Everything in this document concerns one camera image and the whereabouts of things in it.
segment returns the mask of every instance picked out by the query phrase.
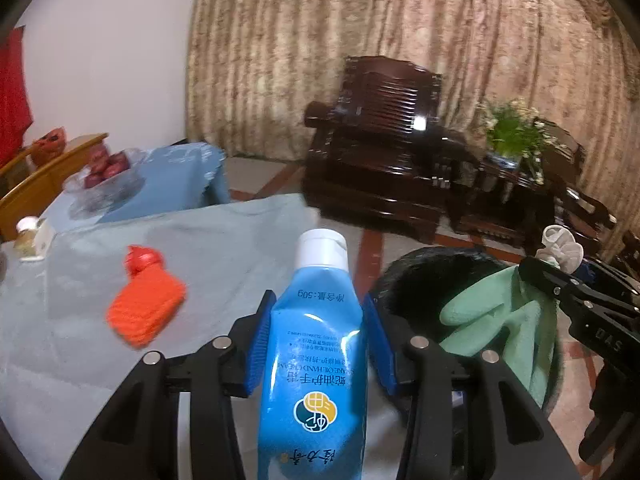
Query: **wooden side table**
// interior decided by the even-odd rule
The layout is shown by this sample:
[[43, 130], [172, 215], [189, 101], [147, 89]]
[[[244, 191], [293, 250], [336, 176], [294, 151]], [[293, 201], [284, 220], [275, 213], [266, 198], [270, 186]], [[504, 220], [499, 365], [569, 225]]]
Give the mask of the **wooden side table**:
[[457, 204], [457, 210], [448, 211], [452, 227], [523, 246], [535, 230], [540, 211], [548, 210], [552, 217], [548, 186], [540, 186], [518, 169], [501, 168], [484, 156], [484, 150], [470, 148], [470, 151], [479, 161], [476, 178], [466, 197]]
[[68, 176], [80, 171], [88, 162], [89, 149], [108, 134], [84, 135], [71, 139], [62, 155], [38, 168], [0, 199], [0, 237], [4, 241], [17, 236], [15, 225], [25, 216], [39, 216], [62, 192]]

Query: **orange knitted cover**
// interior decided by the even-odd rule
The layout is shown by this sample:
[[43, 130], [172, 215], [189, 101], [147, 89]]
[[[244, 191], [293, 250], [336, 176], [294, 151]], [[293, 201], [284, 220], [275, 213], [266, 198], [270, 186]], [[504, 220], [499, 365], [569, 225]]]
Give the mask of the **orange knitted cover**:
[[172, 318], [186, 296], [183, 282], [161, 264], [141, 270], [107, 311], [107, 322], [130, 345], [148, 345]]

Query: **armrest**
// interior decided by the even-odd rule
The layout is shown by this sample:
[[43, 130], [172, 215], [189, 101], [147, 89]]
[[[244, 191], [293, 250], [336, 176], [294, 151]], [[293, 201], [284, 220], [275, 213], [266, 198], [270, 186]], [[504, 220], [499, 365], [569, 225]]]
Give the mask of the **armrest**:
[[331, 120], [332, 108], [320, 101], [311, 101], [305, 109], [304, 123], [307, 128], [319, 128]]
[[590, 225], [599, 224], [607, 229], [613, 229], [618, 222], [602, 202], [577, 190], [567, 189], [562, 200], [566, 209]]
[[622, 235], [622, 243], [625, 245], [625, 249], [630, 252], [640, 251], [640, 240], [631, 231], [625, 231]]
[[475, 166], [479, 164], [478, 157], [468, 148], [465, 136], [461, 132], [435, 124], [429, 133], [436, 156], [450, 158], [456, 162], [470, 162]]
[[329, 122], [320, 123], [316, 128], [314, 138], [306, 152], [305, 177], [321, 177], [331, 148], [331, 140], [334, 136], [334, 128]]

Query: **red apple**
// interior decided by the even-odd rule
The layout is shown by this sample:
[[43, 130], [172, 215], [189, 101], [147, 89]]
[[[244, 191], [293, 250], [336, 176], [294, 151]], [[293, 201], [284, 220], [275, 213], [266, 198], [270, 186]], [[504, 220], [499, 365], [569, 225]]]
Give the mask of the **red apple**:
[[116, 162], [115, 164], [110, 164], [109, 166], [107, 166], [107, 169], [102, 172], [102, 176], [105, 180], [107, 180], [112, 176], [116, 176], [117, 174], [122, 173], [126, 169], [127, 167], [123, 163]]
[[125, 152], [114, 153], [109, 157], [109, 164], [123, 164], [125, 169], [129, 169], [129, 159]]
[[109, 150], [107, 150], [107, 146], [103, 142], [100, 144], [96, 144], [89, 149], [89, 162], [94, 162], [96, 160], [100, 160], [101, 158], [108, 158]]
[[109, 165], [109, 158], [106, 156], [89, 162], [89, 168], [91, 169], [91, 173], [96, 173], [96, 174], [102, 173], [104, 170], [107, 169], [108, 165]]
[[102, 182], [102, 176], [99, 174], [92, 173], [91, 175], [87, 175], [84, 178], [84, 188], [89, 189], [91, 187], [95, 187]]

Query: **beige curtain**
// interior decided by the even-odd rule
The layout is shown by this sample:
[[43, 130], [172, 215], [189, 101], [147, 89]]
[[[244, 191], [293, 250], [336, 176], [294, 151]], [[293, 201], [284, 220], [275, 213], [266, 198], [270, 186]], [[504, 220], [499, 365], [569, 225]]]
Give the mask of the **beige curtain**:
[[196, 0], [188, 136], [302, 159], [309, 101], [331, 102], [347, 55], [443, 75], [441, 120], [482, 142], [478, 101], [524, 96], [588, 152], [581, 186], [640, 227], [640, 56], [604, 0]]

